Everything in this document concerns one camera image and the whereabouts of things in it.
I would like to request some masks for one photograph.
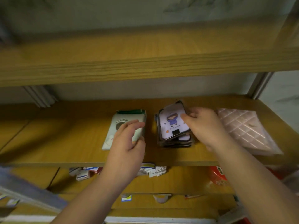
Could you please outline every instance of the right hand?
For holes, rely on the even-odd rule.
[[[194,107],[190,111],[189,115],[181,114],[181,118],[190,127],[197,139],[208,148],[215,149],[226,141],[232,140],[214,110]]]

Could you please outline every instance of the red container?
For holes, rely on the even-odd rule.
[[[229,185],[221,167],[219,166],[209,166],[209,178],[214,184],[221,186]]]

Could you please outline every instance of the forearm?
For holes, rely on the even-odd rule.
[[[103,172],[55,218],[52,224],[103,223],[112,204],[122,192],[113,176]]]
[[[299,223],[299,200],[232,139],[214,148],[220,166],[256,224]]]

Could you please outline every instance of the hand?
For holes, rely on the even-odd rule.
[[[232,140],[212,109],[194,107],[189,115],[181,114],[181,118],[208,148],[214,149]]]
[[[115,133],[106,164],[101,173],[112,179],[113,185],[125,188],[136,176],[144,158],[145,142],[141,136],[132,144],[135,130],[144,127],[144,122],[132,120],[120,126]]]

